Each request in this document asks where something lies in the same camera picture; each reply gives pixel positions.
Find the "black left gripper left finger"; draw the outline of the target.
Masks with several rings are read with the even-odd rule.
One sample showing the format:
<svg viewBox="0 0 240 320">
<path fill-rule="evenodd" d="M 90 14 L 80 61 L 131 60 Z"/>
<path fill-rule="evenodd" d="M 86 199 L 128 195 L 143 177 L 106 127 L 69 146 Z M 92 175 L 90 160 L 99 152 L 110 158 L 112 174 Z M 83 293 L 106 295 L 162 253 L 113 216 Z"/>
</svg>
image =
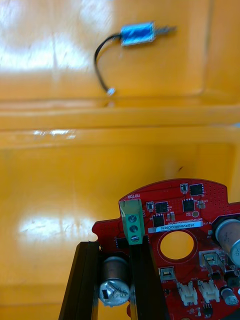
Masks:
<svg viewBox="0 0 240 320">
<path fill-rule="evenodd" d="M 80 242 L 75 250 L 60 320 L 96 320 L 99 305 L 99 243 Z"/>
</svg>

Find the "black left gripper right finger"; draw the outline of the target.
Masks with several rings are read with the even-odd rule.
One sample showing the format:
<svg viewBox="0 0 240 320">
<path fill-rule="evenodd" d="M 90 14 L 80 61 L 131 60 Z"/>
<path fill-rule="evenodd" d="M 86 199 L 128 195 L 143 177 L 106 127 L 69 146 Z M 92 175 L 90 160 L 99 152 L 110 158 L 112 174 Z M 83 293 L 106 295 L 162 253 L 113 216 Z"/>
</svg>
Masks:
<svg viewBox="0 0 240 320">
<path fill-rule="evenodd" d="M 129 247 L 130 318 L 169 320 L 164 290 L 150 244 Z"/>
</svg>

